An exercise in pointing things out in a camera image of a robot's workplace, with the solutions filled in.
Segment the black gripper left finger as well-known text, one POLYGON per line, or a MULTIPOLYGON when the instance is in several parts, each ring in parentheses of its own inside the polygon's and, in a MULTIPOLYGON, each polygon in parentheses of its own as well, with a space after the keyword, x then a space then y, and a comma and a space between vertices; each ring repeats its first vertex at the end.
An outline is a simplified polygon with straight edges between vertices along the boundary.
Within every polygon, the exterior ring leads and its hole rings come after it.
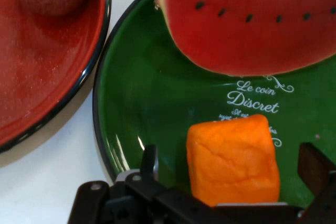
POLYGON ((217 223, 212 208, 158 182, 157 152, 155 145, 146 146, 140 170, 113 186, 103 181, 82 184, 68 223, 217 223))

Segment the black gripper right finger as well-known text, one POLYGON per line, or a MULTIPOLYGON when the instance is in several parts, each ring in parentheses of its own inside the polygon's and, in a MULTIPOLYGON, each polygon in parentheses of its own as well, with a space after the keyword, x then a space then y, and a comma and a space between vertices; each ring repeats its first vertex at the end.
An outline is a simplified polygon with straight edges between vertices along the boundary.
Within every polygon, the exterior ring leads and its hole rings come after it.
POLYGON ((297 171, 314 195, 298 223, 335 223, 335 164, 313 144, 302 143, 297 171))

